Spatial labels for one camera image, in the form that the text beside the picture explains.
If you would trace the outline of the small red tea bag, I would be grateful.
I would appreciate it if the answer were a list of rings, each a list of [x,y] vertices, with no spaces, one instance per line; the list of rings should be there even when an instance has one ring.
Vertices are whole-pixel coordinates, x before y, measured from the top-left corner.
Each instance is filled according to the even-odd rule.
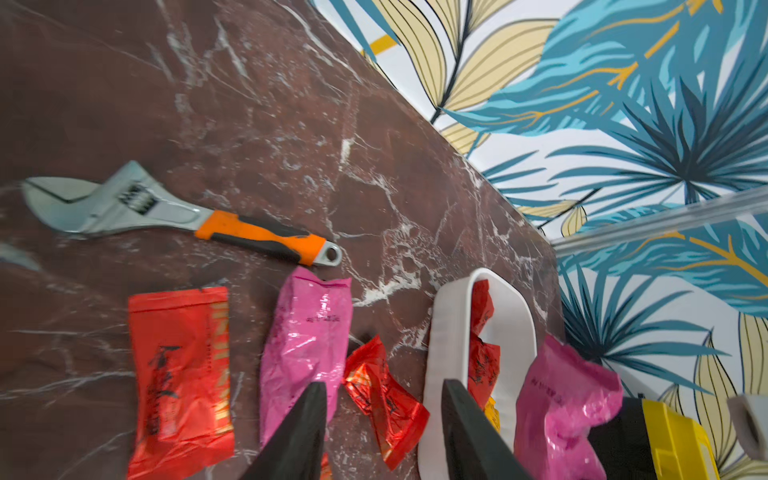
[[[130,298],[138,424],[130,479],[186,479],[233,456],[229,293]]]

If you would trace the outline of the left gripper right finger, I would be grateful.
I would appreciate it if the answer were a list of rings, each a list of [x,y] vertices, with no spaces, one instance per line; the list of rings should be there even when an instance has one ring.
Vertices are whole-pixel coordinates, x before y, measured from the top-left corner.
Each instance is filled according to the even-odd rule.
[[[451,480],[531,478],[459,380],[443,382],[441,418]]]

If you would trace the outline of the pink tea bag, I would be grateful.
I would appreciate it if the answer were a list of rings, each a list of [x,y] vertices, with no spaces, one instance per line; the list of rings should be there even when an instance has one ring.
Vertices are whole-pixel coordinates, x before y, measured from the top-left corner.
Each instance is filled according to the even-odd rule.
[[[298,267],[284,282],[260,361],[260,444],[266,445],[312,382],[326,388],[326,421],[336,412],[353,305],[351,280],[322,280]]]
[[[605,479],[588,435],[620,411],[617,373],[546,337],[516,402],[513,452],[534,479]]]

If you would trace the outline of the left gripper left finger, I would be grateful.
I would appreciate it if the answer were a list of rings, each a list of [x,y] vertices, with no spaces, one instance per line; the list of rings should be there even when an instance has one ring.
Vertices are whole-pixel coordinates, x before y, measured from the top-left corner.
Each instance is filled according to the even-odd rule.
[[[320,479],[326,419],[325,383],[312,382],[240,480]]]

